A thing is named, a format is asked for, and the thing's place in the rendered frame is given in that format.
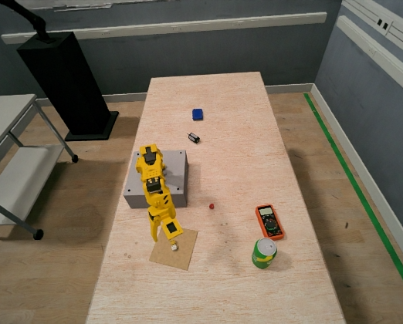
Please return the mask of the blue flat block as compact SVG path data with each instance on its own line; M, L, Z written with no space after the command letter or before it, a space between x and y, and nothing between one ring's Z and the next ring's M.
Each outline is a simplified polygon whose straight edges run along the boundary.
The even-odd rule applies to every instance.
M203 113L202 109L193 109L192 110L192 119L193 119L193 121L202 120L203 119L202 113Z

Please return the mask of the tan mat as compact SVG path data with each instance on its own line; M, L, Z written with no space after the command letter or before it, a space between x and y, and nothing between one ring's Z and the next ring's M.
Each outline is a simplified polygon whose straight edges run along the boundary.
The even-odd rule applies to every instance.
M168 265L174 268L188 270L191 254L195 245L197 231L187 228L181 228L183 233L168 240L163 228L159 232L157 242L155 242L153 251L149 258L150 262L156 262L162 265ZM177 250L172 251L171 243L174 239Z

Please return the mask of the orange digital multimeter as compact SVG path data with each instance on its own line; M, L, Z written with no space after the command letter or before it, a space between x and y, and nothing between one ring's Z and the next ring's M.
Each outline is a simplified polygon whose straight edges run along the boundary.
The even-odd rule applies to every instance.
M283 238L283 229L271 204L257 206L255 213L264 238L270 238L273 241Z

